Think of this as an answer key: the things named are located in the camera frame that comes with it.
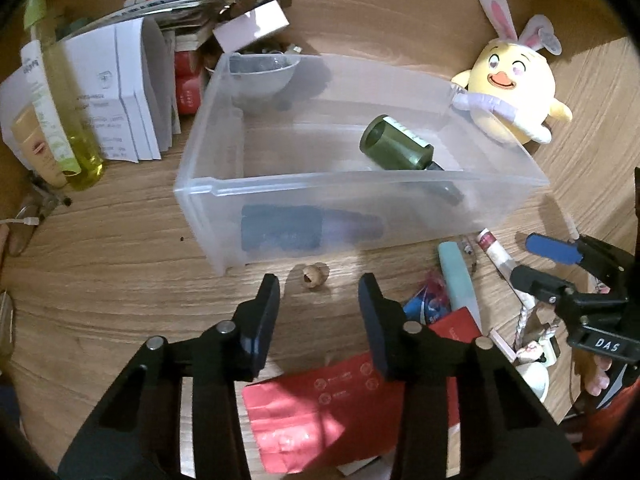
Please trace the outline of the person's right hand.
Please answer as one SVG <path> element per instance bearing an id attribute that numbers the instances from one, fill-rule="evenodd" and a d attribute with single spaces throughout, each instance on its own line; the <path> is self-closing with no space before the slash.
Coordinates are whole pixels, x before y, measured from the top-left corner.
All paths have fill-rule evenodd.
<path id="1" fill-rule="evenodd" d="M 582 388 L 590 396 L 600 396 L 608 388 L 611 379 L 608 377 L 608 370 L 613 361 L 608 356 L 599 356 L 594 353 L 587 353 L 582 360 Z"/>

